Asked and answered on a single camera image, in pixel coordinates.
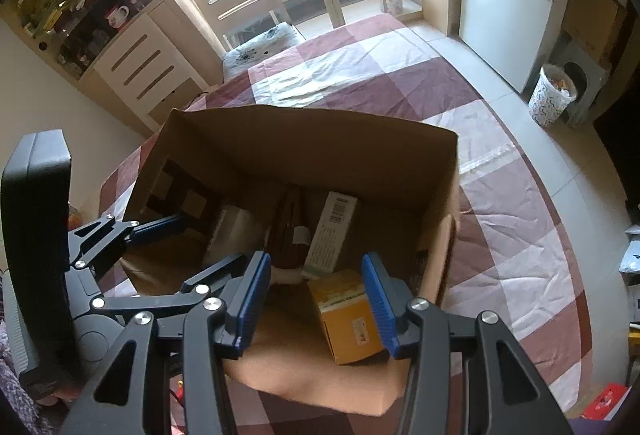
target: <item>white wall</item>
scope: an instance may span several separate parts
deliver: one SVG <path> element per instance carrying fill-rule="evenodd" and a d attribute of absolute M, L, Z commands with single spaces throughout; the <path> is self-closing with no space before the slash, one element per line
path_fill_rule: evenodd
<path fill-rule="evenodd" d="M 73 88 L 0 20 L 0 170 L 24 134 L 62 128 L 72 155 L 70 202 L 79 207 L 143 141 Z M 2 266 L 0 234 L 0 267 Z"/>

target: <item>blue gripper pad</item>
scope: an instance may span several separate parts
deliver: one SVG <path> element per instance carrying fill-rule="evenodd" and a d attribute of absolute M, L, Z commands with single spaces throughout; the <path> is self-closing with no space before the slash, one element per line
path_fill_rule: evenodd
<path fill-rule="evenodd" d="M 270 279 L 271 258 L 264 251 L 256 251 L 226 311 L 226 330 L 235 334 L 232 346 L 237 357 L 242 355 L 254 337 Z"/>
<path fill-rule="evenodd" d="M 377 253 L 362 258 L 361 272 L 382 345 L 400 359 L 404 354 L 398 336 L 408 329 L 405 307 L 411 293 L 403 281 L 388 275 Z"/>

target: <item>white mug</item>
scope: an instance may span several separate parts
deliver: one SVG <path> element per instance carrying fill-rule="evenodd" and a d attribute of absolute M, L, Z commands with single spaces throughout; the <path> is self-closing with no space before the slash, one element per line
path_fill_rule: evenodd
<path fill-rule="evenodd" d="M 129 8 L 127 6 L 120 6 L 119 8 L 113 8 L 107 14 L 107 21 L 109 25 L 114 29 L 121 28 L 124 23 L 127 21 L 127 17 L 129 16 Z"/>

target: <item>open cardboard box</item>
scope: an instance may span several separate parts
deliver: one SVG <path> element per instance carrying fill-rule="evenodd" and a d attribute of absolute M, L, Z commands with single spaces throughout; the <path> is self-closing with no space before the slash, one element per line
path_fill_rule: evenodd
<path fill-rule="evenodd" d="M 458 215 L 457 136 L 422 123 L 321 108 L 254 105 L 174 110 L 134 186 L 125 219 L 178 210 L 190 228 L 127 255 L 142 293 L 176 292 L 200 270 L 220 206 L 270 224 L 287 184 L 302 189 L 313 229 L 329 190 L 358 204 L 336 271 L 380 254 L 388 272 L 439 303 Z M 334 363 L 305 284 L 270 289 L 254 341 L 232 378 L 286 399 L 381 415 L 404 391 L 408 361 L 385 352 Z"/>

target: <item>chair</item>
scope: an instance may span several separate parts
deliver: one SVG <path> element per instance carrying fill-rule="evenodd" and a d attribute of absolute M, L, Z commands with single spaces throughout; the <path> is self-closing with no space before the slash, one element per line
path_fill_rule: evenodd
<path fill-rule="evenodd" d="M 95 71 L 148 128 L 162 123 L 152 112 L 191 78 L 202 92 L 210 87 L 148 14 L 140 14 L 94 62 Z"/>
<path fill-rule="evenodd" d="M 225 81 L 290 47 L 305 41 L 291 25 L 281 0 L 194 0 L 227 50 L 223 58 Z M 238 43 L 236 33 L 267 15 L 276 27 Z"/>

